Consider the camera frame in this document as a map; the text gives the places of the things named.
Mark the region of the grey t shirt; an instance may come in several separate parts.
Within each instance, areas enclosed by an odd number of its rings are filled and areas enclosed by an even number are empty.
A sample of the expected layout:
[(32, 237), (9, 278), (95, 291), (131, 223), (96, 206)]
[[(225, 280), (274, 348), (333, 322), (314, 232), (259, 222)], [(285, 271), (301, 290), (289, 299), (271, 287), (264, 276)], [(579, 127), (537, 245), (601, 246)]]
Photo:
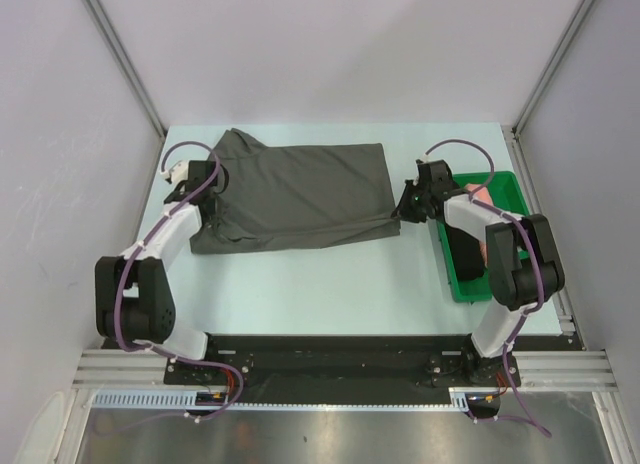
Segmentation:
[(379, 143), (269, 147), (232, 128), (213, 154), (224, 190), (206, 204), (194, 254), (324, 249), (400, 233)]

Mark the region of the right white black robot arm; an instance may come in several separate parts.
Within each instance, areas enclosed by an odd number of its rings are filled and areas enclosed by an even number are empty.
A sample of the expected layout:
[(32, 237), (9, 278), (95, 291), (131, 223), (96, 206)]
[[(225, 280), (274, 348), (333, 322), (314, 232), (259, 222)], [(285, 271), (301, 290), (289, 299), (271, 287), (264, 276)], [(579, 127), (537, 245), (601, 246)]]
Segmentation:
[(509, 368), (508, 354), (528, 317), (562, 290), (565, 274), (548, 219), (499, 209), (460, 188), (443, 160), (418, 160), (417, 176), (405, 189), (393, 216), (401, 221), (437, 220), (486, 247), (493, 302), (461, 351), (461, 373), (484, 385)]

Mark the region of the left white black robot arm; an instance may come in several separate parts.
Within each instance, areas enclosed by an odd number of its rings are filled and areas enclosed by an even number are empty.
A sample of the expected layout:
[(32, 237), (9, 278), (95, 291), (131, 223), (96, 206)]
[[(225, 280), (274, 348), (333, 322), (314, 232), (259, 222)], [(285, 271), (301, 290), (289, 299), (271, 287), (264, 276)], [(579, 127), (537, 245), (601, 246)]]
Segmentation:
[(168, 270), (203, 228), (207, 206), (226, 189), (228, 172), (218, 159), (180, 161), (162, 177), (174, 186), (148, 233), (94, 270), (96, 328), (126, 352), (155, 351), (186, 359), (197, 382), (214, 381), (220, 358), (207, 350), (208, 336), (179, 321)]

